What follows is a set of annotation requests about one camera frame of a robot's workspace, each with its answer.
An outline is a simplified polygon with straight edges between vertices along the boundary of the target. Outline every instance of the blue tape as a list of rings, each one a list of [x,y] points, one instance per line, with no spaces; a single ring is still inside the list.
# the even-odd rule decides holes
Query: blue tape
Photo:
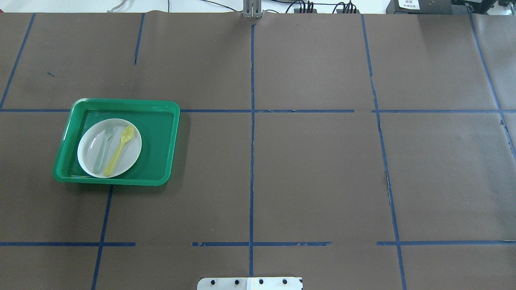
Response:
[[[102,258],[102,248],[104,247],[104,238],[106,236],[107,218],[109,217],[109,208],[111,207],[111,198],[113,197],[113,185],[109,186],[109,195],[107,196],[106,211],[104,213],[104,222],[102,223],[102,232],[100,235],[99,250],[97,252],[97,260],[95,262],[95,271],[93,272],[93,281],[91,290],[96,288],[96,280],[99,276],[100,260]]]
[[[251,25],[251,174],[249,185],[249,277],[253,276],[254,242],[254,26]]]
[[[256,110],[256,113],[354,113],[354,110],[347,109],[316,109],[316,110]]]
[[[330,244],[330,241],[262,241],[254,243],[256,247],[324,247]]]
[[[394,208],[394,199],[392,196],[392,186],[391,186],[391,177],[389,175],[389,166],[387,164],[387,154],[385,152],[385,143],[383,142],[383,133],[381,128],[381,121],[380,121],[380,113],[378,108],[378,99],[376,97],[376,88],[375,84],[373,82],[373,65],[371,64],[371,56],[369,53],[369,42],[367,40],[367,31],[365,28],[365,18],[364,15],[360,15],[362,17],[362,29],[364,31],[364,43],[365,43],[365,52],[367,54],[367,64],[369,67],[369,78],[371,82],[371,90],[373,91],[374,101],[375,101],[375,111],[376,111],[376,121],[378,125],[378,134],[380,135],[380,145],[382,148],[382,157],[383,157],[383,167],[385,169],[385,174],[387,175],[387,186],[389,191],[389,202],[391,204],[391,217],[392,217],[392,224],[394,227],[394,237],[396,238],[396,242],[399,243],[399,233],[398,233],[398,222],[396,220],[396,210]],[[407,290],[407,283],[405,280],[405,268],[403,266],[403,257],[401,255],[401,246],[398,244],[396,246],[396,250],[398,253],[398,265],[399,265],[399,273],[401,276],[401,285],[403,287],[403,290]]]
[[[18,62],[20,62],[20,57],[22,56],[23,48],[27,43],[27,38],[29,37],[30,29],[32,28],[32,24],[34,23],[35,17],[36,14],[33,13],[32,17],[30,18],[29,26],[27,27],[27,32],[25,32],[25,37],[23,38],[22,45],[20,46],[20,50],[18,51],[18,56],[16,57],[16,61],[14,61],[14,65],[12,66],[9,80],[7,80],[7,85],[5,86],[4,94],[2,95],[2,100],[0,101],[0,109],[4,106],[5,98],[7,97],[7,93],[9,92],[9,87],[11,86],[12,78],[14,77],[14,73],[16,72],[16,68],[18,67]]]
[[[182,113],[250,113],[251,110],[231,109],[181,109]]]
[[[52,241],[4,241],[0,247],[98,247],[99,243],[74,243]]]
[[[0,247],[98,247],[100,243],[70,241],[2,241]],[[104,247],[135,247],[136,243],[104,243]]]
[[[246,241],[208,241],[205,243],[192,243],[192,247],[248,247]]]
[[[373,113],[458,113],[458,114],[492,114],[498,110],[373,110]]]
[[[0,109],[1,112],[69,112],[70,109]]]
[[[494,90],[493,81],[491,79],[491,75],[489,74],[489,70],[487,69],[486,61],[483,57],[482,48],[480,48],[480,42],[478,42],[477,30],[475,29],[475,24],[473,22],[473,16],[471,15],[471,12],[469,12],[469,17],[470,17],[471,30],[473,31],[473,38],[475,39],[475,44],[477,46],[478,55],[480,56],[482,66],[486,73],[486,77],[487,77],[487,80],[489,83],[489,88],[491,89],[491,93],[493,94],[496,108],[498,109],[498,111],[501,111],[500,102],[498,101],[498,95],[496,94],[496,91]],[[507,137],[507,142],[509,142],[509,147],[511,149],[512,158],[516,162],[516,151],[514,150],[514,144],[512,143],[512,138],[511,138],[511,134],[509,133],[509,129],[507,129],[507,122],[505,121],[504,114],[501,112],[500,112],[500,119],[503,122],[505,136]]]
[[[254,247],[324,247],[330,245],[330,241],[259,241],[253,242]],[[192,243],[192,247],[247,247],[250,243],[246,241],[208,241],[203,243]]]
[[[445,246],[445,245],[511,245],[516,246],[514,240],[417,240],[417,241],[378,241],[377,246]]]
[[[138,51],[140,50],[140,41],[141,41],[141,32],[143,31],[143,21],[145,19],[145,13],[141,14],[140,21],[140,31],[138,32],[138,40],[136,41],[136,49],[134,51],[134,65],[136,65],[136,61],[138,60]]]

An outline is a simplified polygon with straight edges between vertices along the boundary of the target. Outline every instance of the metal post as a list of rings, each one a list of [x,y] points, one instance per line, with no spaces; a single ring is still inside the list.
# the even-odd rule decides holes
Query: metal post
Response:
[[[262,0],[244,0],[244,18],[261,18],[262,13]]]

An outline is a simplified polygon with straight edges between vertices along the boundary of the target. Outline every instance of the white label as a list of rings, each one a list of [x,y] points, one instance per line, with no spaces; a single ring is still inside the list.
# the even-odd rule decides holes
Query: white label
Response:
[[[419,10],[419,0],[398,0],[400,8]]]

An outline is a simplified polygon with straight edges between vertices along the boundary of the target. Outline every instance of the plastic fork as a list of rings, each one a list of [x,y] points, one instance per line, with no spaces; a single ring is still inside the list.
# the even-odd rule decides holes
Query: plastic fork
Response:
[[[106,156],[107,141],[113,136],[114,128],[113,122],[107,122],[106,129],[104,129],[104,138],[102,139],[102,147],[95,160],[95,166],[93,166],[93,173],[99,173]]]

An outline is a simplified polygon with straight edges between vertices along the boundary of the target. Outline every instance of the tray rim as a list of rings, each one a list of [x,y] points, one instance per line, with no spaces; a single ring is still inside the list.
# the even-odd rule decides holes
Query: tray rim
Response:
[[[172,132],[170,134],[170,142],[169,142],[169,150],[167,155],[167,165],[165,166],[164,176],[159,180],[131,180],[128,183],[128,180],[124,179],[100,179],[95,178],[93,176],[88,176],[85,178],[77,178],[72,176],[62,176],[60,172],[58,172],[58,167],[61,165],[65,156],[63,156],[63,150],[65,148],[65,141],[70,129],[70,123],[72,121],[72,117],[76,111],[76,107],[83,102],[96,102],[96,103],[125,103],[125,104],[141,104],[141,102],[145,102],[148,104],[154,105],[167,105],[171,106],[170,113],[174,115],[174,119],[172,122]],[[172,172],[172,161],[175,150],[175,140],[172,140],[172,136],[177,136],[178,127],[179,127],[179,117],[181,110],[179,105],[173,101],[162,101],[162,100],[133,100],[133,99],[97,99],[97,98],[82,98],[75,101],[70,109],[68,114],[68,119],[66,122],[66,126],[63,131],[63,135],[61,137],[61,141],[59,144],[59,149],[57,151],[56,160],[54,162],[54,167],[52,170],[52,176],[55,180],[64,183],[89,183],[89,184],[116,184],[116,185],[141,185],[141,186],[159,186],[165,184],[170,179],[170,174]]]

